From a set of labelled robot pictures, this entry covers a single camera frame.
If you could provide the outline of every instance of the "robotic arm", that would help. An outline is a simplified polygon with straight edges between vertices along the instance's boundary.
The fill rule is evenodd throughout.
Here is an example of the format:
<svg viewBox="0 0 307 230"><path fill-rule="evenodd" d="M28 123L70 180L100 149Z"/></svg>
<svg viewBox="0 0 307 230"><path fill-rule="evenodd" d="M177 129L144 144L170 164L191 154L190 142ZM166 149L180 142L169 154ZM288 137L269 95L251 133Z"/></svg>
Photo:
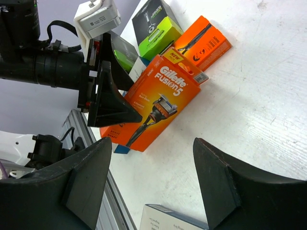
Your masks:
<svg viewBox="0 0 307 230"><path fill-rule="evenodd" d="M53 21L47 27L49 39L40 41L36 0L0 0L0 77L78 90L78 108L89 112L91 127L141 122L140 114L118 93L129 90L133 81L117 62L107 33L120 23L113 0L81 4L74 23L76 27ZM52 43L54 25L77 35L81 45Z"/></svg>

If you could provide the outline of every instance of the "white robot part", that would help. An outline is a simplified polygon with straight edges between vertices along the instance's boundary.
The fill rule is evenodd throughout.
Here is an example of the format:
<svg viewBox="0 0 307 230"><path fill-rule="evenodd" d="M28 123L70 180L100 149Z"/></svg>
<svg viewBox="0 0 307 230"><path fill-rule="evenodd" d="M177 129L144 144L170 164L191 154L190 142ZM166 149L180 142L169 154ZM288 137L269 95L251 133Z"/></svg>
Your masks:
<svg viewBox="0 0 307 230"><path fill-rule="evenodd" d="M0 159L25 166L30 161L28 153L34 151L36 143L32 137L0 131Z"/></svg>
<svg viewBox="0 0 307 230"><path fill-rule="evenodd" d="M116 28L121 22L113 0L91 0L80 4L74 24L86 62L90 40Z"/></svg>

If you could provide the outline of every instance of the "yellow label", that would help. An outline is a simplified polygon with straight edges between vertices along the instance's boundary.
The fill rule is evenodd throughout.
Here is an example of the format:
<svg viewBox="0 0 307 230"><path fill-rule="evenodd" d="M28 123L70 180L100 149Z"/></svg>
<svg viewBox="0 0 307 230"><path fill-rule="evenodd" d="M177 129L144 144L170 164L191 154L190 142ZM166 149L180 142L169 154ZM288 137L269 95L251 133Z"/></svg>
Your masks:
<svg viewBox="0 0 307 230"><path fill-rule="evenodd" d="M163 54L163 56L170 60L173 64L177 64L183 60L183 58L179 56L173 49L167 51L165 54Z"/></svg>

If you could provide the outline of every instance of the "gillette fusion5 box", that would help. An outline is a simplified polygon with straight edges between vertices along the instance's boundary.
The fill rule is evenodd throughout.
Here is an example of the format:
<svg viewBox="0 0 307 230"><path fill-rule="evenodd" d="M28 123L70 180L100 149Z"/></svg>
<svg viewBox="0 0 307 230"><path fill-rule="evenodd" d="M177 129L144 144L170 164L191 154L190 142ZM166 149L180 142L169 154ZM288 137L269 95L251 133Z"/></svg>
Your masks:
<svg viewBox="0 0 307 230"><path fill-rule="evenodd" d="M140 55L149 61L183 34L174 13L163 0L148 0L132 23Z"/></svg>
<svg viewBox="0 0 307 230"><path fill-rule="evenodd" d="M102 128L101 137L144 151L200 92L208 80L173 47L157 55L131 87L125 99L142 115L140 123Z"/></svg>
<svg viewBox="0 0 307 230"><path fill-rule="evenodd" d="M232 45L218 29L201 16L174 43L174 47L205 71Z"/></svg>

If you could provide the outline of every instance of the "razor box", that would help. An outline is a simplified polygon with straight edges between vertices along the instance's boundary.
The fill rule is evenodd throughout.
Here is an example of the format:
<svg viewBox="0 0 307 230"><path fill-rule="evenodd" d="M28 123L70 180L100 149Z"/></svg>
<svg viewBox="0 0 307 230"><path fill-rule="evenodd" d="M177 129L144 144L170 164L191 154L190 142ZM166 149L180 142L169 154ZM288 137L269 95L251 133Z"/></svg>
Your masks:
<svg viewBox="0 0 307 230"><path fill-rule="evenodd" d="M183 31L163 0L149 0L132 19L141 57L152 60Z"/></svg>
<svg viewBox="0 0 307 230"><path fill-rule="evenodd" d="M152 60L125 96L143 120L102 128L101 137L110 137L113 143L145 151L200 92L199 85L207 80L208 77L179 51L169 48Z"/></svg>

